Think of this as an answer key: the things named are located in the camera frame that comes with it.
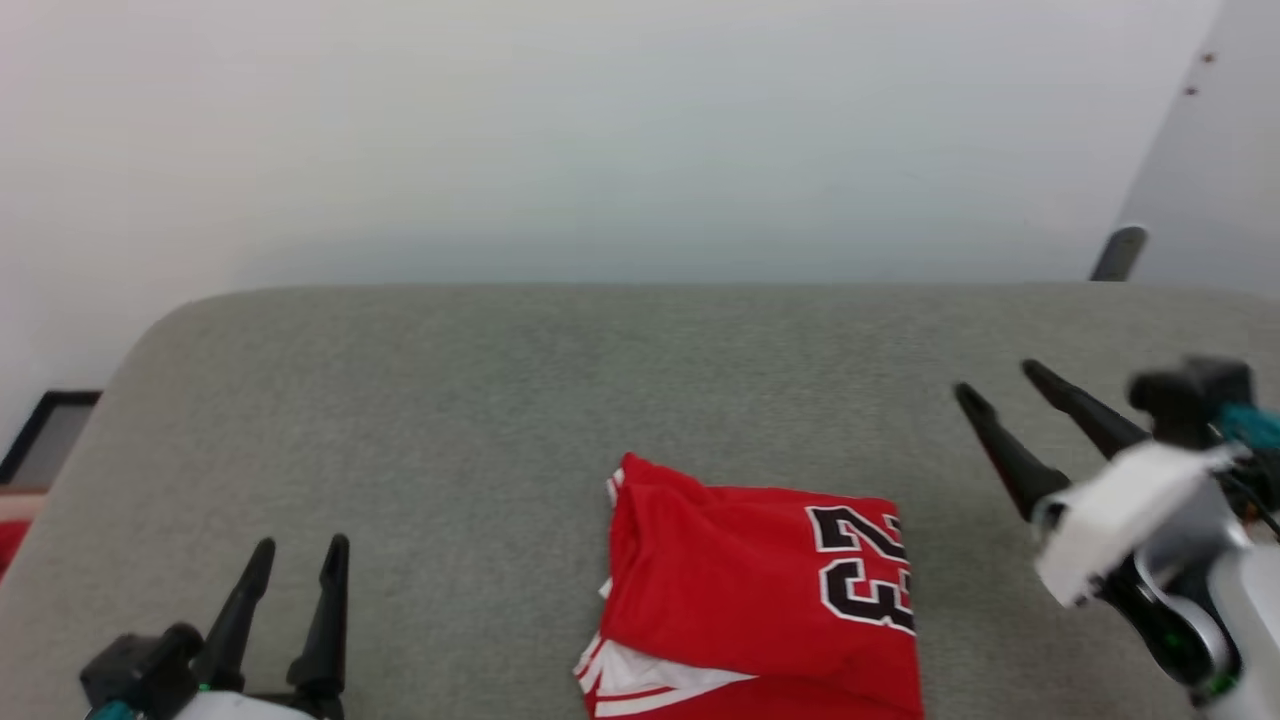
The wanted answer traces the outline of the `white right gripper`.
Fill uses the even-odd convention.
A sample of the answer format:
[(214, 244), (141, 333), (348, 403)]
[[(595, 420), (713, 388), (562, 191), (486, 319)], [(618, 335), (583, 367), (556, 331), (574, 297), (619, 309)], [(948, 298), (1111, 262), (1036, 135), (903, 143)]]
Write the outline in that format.
[(1230, 468), (1242, 448), (1188, 450), (1149, 439), (1148, 430), (1043, 363), (1025, 359), (1021, 372), (1110, 461), (1093, 479), (1065, 491), (1070, 480), (1006, 429), (974, 387), (957, 383), (954, 397), (1024, 521), (1032, 520), (1041, 501), (1065, 491), (1064, 510), (1043, 534), (1036, 571), (1053, 598), (1070, 607), (1092, 594), (1093, 578), (1111, 573), (1197, 491), (1212, 484), (1213, 474)]

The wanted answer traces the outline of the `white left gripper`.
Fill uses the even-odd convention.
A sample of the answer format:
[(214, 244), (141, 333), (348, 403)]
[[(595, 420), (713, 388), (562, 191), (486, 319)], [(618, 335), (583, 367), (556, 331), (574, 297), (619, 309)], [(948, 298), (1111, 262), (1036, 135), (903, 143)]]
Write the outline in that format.
[(317, 583), (320, 596), (302, 652), (287, 671), (292, 692), (241, 693), (242, 662), (253, 615), (271, 575), (276, 543), (261, 539), (193, 660), (200, 691), (173, 716), (188, 719), (346, 719), (349, 539), (332, 537)]

